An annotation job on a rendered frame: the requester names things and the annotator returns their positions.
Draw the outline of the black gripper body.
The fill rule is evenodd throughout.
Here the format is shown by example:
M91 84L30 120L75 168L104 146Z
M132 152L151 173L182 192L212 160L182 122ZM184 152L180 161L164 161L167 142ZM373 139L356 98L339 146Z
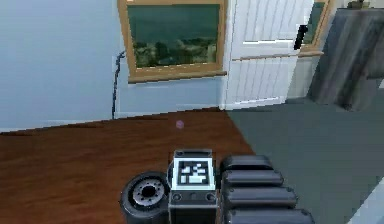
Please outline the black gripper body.
M147 171L135 176L120 194L125 224L169 224L169 191L163 172Z

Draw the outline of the wooden framed window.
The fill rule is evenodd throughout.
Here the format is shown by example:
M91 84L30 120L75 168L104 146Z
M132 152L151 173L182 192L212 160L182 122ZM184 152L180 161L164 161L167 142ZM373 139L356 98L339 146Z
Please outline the wooden framed window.
M300 48L300 58L322 55L320 38L328 24L334 1L335 0L314 0L307 23L308 32L305 34L303 44Z
M130 84L224 76L228 0L116 0Z

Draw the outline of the white room door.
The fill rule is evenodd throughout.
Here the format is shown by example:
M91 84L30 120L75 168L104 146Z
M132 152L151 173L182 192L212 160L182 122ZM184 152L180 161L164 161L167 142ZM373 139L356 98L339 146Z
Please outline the white room door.
M282 104L314 0L229 0L221 108Z

